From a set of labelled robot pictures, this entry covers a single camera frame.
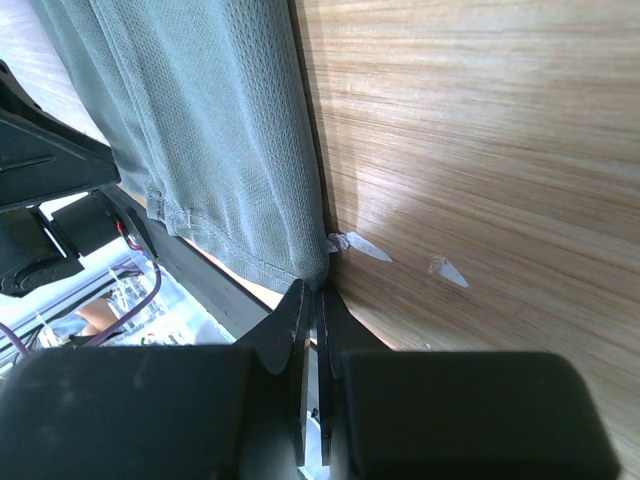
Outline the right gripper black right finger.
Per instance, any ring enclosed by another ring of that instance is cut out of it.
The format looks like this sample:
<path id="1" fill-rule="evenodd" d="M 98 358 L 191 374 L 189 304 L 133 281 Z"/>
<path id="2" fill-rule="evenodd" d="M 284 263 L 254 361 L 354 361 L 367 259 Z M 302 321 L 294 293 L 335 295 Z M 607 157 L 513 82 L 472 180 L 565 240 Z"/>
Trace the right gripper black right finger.
<path id="1" fill-rule="evenodd" d="M 317 295 L 322 460 L 334 479 L 615 479 L 585 381 L 545 352 L 395 351 Z"/>

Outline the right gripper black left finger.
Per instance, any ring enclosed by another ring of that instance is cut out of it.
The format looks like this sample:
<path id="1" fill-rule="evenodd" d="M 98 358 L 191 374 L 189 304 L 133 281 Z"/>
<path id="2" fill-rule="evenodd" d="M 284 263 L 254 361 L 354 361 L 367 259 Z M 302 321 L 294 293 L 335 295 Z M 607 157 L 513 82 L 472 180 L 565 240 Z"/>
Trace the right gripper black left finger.
<path id="1" fill-rule="evenodd" d="M 231 345 L 37 351 L 1 389 L 5 479 L 296 479 L 311 292 Z"/>

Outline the grey t shirt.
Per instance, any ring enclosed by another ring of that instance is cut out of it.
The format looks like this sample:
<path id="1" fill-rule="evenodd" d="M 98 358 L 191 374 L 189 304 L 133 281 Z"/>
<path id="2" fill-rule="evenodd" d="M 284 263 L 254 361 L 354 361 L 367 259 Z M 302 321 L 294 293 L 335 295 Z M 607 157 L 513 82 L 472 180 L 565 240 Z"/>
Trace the grey t shirt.
<path id="1" fill-rule="evenodd" d="M 148 216 L 277 292 L 329 270 L 284 1 L 35 1 Z"/>

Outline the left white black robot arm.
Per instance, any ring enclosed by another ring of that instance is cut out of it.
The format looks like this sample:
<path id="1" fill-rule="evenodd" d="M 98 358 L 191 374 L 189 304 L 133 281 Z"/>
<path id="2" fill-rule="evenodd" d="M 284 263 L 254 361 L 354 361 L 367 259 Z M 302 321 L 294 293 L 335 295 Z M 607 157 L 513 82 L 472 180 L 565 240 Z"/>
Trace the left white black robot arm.
<path id="1" fill-rule="evenodd" d="M 82 271 L 122 237 L 156 252 L 141 216 L 117 203 L 111 149 L 49 115 L 1 66 L 1 292 L 22 298 Z"/>

